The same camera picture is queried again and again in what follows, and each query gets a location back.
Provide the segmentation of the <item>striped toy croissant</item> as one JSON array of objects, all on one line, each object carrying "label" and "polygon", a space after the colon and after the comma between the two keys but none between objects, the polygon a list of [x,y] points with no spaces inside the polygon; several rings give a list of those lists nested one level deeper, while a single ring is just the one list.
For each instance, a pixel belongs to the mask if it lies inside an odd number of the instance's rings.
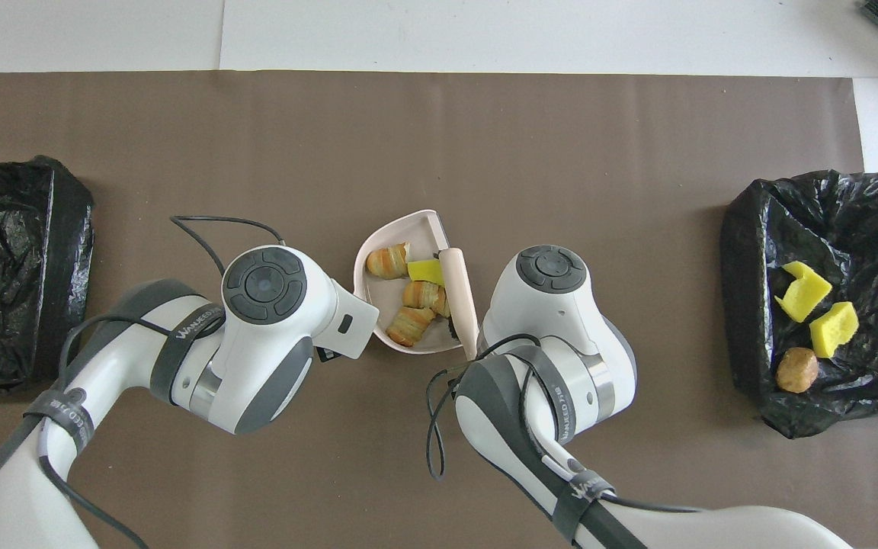
[{"label": "striped toy croissant", "polygon": [[402,292],[402,305],[412,309],[430,309],[436,315],[451,317],[445,288],[431,281],[410,281]]},{"label": "striped toy croissant", "polygon": [[430,308],[401,307],[386,328],[386,334],[401,347],[415,347],[435,317],[435,311]]},{"label": "striped toy croissant", "polygon": [[403,241],[373,250],[365,260],[365,268],[371,275],[381,279],[398,279],[408,277],[408,253],[410,242]]}]

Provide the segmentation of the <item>beige brush with black bristles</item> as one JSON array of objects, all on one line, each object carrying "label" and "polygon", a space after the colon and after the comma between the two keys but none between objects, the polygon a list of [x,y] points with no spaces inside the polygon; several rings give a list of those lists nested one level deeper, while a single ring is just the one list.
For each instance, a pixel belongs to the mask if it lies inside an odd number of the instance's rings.
[{"label": "beige brush with black bristles", "polygon": [[459,336],[466,358],[473,361],[478,353],[479,323],[468,277],[466,257],[460,248],[442,248],[437,253],[441,265],[450,319]]}]

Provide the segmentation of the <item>brown potato-like lump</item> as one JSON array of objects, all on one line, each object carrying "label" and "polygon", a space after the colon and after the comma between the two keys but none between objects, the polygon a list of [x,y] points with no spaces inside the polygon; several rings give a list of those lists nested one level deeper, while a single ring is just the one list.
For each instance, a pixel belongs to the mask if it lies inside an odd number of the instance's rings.
[{"label": "brown potato-like lump", "polygon": [[776,371],[778,388],[805,393],[819,375],[818,355],[811,348],[794,347],[784,352]]}]

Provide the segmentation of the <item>small yellow sponge piece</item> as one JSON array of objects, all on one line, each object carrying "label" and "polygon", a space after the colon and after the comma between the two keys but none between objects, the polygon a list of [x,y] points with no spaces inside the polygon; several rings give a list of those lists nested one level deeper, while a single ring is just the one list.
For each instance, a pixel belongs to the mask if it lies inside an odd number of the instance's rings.
[{"label": "small yellow sponge piece", "polygon": [[408,262],[407,271],[412,281],[425,281],[438,286],[445,285],[443,268],[439,259]]}]

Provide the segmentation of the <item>brown paper table mat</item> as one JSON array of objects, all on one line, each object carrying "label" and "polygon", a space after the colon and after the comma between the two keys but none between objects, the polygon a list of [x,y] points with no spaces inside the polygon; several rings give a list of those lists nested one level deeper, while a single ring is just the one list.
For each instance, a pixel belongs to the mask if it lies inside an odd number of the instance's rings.
[{"label": "brown paper table mat", "polygon": [[[0,161],[38,154],[95,199],[91,315],[156,278],[220,298],[174,214],[268,223],[351,287],[367,236],[435,209],[480,310],[514,253],[571,248],[639,383],[569,451],[623,497],[781,507],[878,547],[878,417],[799,440],[767,427],[732,385],[720,291],[722,218],[747,185],[863,171],[849,79],[0,74]],[[129,390],[70,483],[156,549],[563,547],[452,406],[446,477],[428,475],[425,387],[461,361],[370,340],[240,437]]]}]

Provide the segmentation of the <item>long notched yellow sponge piece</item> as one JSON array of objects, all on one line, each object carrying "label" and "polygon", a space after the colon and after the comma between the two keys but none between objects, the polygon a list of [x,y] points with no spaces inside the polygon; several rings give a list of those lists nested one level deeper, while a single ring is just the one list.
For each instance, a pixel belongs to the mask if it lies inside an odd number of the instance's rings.
[{"label": "long notched yellow sponge piece", "polygon": [[804,323],[816,306],[832,292],[832,284],[801,261],[786,263],[781,268],[792,275],[794,281],[788,285],[783,296],[774,296],[774,301],[795,323]]}]

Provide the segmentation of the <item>beige plastic dustpan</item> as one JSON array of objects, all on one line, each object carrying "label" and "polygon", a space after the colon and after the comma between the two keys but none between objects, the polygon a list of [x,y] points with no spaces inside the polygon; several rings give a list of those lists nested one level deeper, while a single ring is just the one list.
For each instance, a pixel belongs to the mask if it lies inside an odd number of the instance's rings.
[{"label": "beige plastic dustpan", "polygon": [[397,246],[405,241],[410,244],[407,255],[409,261],[433,259],[441,250],[450,247],[441,218],[435,210],[418,210],[386,223],[370,234],[357,253],[353,268],[354,294],[380,311],[375,334],[394,351],[410,355],[429,355],[461,348],[459,339],[450,333],[448,319],[442,317],[436,317],[425,330],[421,341],[411,348],[401,346],[387,336],[386,328],[403,306],[402,294],[410,279],[377,277],[368,271],[366,260],[373,251]]}]

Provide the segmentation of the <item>smooth black bag lined bin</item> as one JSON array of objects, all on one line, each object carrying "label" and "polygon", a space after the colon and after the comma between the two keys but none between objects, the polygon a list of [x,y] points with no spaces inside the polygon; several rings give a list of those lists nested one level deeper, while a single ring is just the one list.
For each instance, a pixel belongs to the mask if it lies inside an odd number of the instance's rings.
[{"label": "smooth black bag lined bin", "polygon": [[0,390],[56,377],[85,317],[94,207],[55,159],[0,163]]}]

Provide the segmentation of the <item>chunky yellow sponge piece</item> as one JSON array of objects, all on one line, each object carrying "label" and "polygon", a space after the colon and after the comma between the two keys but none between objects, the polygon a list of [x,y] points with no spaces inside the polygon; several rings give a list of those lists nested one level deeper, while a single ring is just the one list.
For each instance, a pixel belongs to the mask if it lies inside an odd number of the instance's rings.
[{"label": "chunky yellow sponge piece", "polygon": [[833,303],[825,315],[809,324],[812,350],[818,358],[832,358],[839,346],[849,343],[858,331],[858,316],[850,301]]}]

